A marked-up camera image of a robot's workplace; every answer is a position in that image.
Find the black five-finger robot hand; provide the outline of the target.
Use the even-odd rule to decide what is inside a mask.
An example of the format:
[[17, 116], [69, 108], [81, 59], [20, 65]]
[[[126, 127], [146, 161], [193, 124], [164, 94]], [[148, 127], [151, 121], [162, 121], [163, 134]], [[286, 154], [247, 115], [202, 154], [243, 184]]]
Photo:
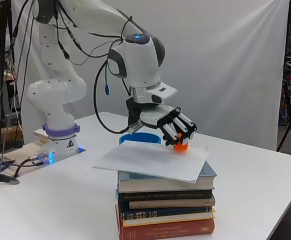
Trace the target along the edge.
[[179, 107], [165, 104], [136, 103], [126, 101], [128, 109], [128, 132], [134, 133], [146, 126], [160, 129], [165, 145], [185, 145], [197, 131], [196, 124], [185, 116]]

